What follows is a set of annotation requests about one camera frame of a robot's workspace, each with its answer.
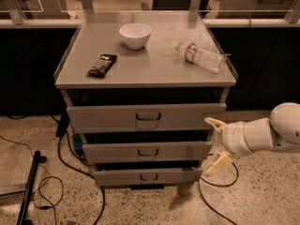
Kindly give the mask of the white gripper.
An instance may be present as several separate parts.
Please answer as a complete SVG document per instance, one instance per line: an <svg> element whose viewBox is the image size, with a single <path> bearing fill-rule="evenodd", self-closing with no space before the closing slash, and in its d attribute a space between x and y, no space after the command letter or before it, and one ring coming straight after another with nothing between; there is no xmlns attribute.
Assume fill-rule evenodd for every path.
<svg viewBox="0 0 300 225"><path fill-rule="evenodd" d="M250 154L250 149L244 136L244 123L236 122L226 124L221 120L212 117L205 117L204 121L212 126L214 130L221 133L221 143L225 150L240 158ZM233 162L233 156L227 152L221 152L217 159L206 170L206 175L213 176L221 170L227 168Z"/></svg>

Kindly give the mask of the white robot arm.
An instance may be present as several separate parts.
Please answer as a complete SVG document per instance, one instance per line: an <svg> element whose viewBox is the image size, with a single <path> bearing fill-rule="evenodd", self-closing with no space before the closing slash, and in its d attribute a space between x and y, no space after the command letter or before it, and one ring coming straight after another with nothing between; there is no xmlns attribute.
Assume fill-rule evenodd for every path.
<svg viewBox="0 0 300 225"><path fill-rule="evenodd" d="M204 121L219 134L225 149L206 170L207 176L225 169L234 158L258 151L296 153L300 150L300 105L297 103L279 104L269 117L249 122L226 124L211 117L206 117Z"/></svg>

